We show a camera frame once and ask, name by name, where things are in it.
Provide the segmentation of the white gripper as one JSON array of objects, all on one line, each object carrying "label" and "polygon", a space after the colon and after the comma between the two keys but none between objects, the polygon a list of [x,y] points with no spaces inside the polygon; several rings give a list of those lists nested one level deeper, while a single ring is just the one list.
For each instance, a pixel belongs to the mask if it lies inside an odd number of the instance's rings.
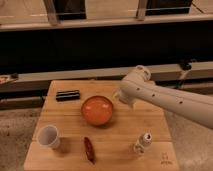
[{"label": "white gripper", "polygon": [[134,108],[135,99],[130,95],[126,94],[121,89],[116,90],[113,97],[118,99],[123,104],[128,105],[130,108]]}]

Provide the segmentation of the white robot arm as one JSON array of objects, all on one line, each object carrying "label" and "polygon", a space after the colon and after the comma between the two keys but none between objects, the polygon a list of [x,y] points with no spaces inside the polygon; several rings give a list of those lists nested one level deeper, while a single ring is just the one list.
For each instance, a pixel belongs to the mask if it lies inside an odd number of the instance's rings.
[{"label": "white robot arm", "polygon": [[150,84],[151,72],[137,65],[120,82],[116,97],[130,107],[140,99],[213,129],[213,97]]}]

